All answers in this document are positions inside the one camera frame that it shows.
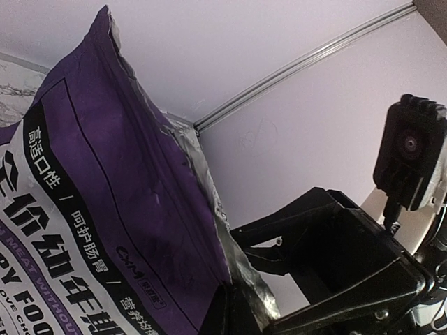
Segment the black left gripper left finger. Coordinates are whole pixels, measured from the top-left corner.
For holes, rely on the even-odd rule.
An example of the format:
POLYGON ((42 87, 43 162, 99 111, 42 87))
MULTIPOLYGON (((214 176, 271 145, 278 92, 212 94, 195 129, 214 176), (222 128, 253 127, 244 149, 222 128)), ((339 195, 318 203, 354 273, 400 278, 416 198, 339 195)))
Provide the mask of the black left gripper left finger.
POLYGON ((200 327, 200 335, 229 335, 232 286, 220 285, 200 327))

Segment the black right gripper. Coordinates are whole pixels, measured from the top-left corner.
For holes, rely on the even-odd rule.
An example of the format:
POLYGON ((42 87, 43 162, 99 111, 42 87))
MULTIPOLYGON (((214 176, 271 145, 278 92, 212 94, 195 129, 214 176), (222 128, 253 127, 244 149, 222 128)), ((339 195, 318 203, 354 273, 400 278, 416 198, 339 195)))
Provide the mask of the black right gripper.
POLYGON ((264 334, 416 334, 431 273, 343 192, 313 187, 230 234, 256 270, 293 268, 310 303, 264 334))

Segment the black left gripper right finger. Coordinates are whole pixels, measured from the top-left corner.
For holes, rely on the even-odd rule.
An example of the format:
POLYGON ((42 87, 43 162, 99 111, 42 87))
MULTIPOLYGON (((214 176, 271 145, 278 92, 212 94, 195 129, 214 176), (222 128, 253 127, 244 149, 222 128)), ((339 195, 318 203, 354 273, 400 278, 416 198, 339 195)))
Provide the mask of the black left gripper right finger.
POLYGON ((262 334, 243 289, 239 285, 235 286, 232 295, 232 334, 262 334))

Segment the purple puppy food bag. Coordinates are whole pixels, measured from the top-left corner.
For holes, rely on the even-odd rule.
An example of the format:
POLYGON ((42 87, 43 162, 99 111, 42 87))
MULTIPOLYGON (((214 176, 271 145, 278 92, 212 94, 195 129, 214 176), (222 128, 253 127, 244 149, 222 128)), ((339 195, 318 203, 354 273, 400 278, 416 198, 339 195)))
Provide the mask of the purple puppy food bag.
POLYGON ((1 129, 1 333, 200 334, 216 289, 280 313, 193 129, 144 92, 102 7, 1 129))

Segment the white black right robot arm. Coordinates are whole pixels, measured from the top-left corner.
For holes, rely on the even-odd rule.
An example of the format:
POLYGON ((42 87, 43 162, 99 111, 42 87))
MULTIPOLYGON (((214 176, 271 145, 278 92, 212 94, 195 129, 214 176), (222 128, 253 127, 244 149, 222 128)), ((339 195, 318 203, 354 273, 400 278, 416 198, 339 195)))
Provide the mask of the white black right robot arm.
POLYGON ((266 334, 424 334, 411 310, 441 295, 440 252, 418 261, 341 191, 312 188, 231 235, 255 269, 290 275, 307 298, 266 334))

